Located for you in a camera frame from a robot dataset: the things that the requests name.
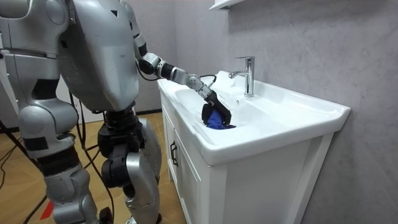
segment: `blue cloth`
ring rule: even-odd
[[[207,121],[207,127],[212,128],[215,130],[224,130],[226,127],[223,125],[223,120],[217,110],[213,110],[212,114],[210,115],[209,120]]]

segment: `humanoid robot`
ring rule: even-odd
[[[60,74],[92,112],[105,112],[98,132],[105,185],[121,187],[132,217],[128,224],[159,222],[161,151],[152,126],[132,112],[138,69],[194,89],[218,110],[230,112],[200,77],[147,51],[126,0],[0,0],[0,33],[6,69],[19,107],[27,154],[37,161],[57,223],[109,223],[97,208],[70,130],[77,113],[57,98]]]

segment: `faucet handle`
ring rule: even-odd
[[[256,60],[255,56],[243,56],[243,57],[237,57],[236,59],[245,59],[246,63],[248,62],[254,62]]]

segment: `blue towel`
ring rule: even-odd
[[[221,119],[221,115],[217,110],[213,110],[210,115],[209,120],[207,120],[207,127],[215,130],[224,130],[229,128],[236,128],[233,125],[224,126],[223,120]]]

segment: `cabinet door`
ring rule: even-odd
[[[200,176],[194,167],[187,150],[185,150],[179,136],[175,133],[178,142],[179,151],[179,169],[178,177],[179,192],[181,197],[182,208],[188,224],[200,224]]]
[[[163,117],[164,117],[164,138],[166,143],[166,153],[167,153],[167,165],[169,166],[170,173],[172,178],[170,180],[174,180],[175,185],[177,186],[177,166],[176,158],[178,147],[176,146],[175,138],[174,138],[174,126],[171,122],[170,116],[167,114],[165,108],[163,108]]]

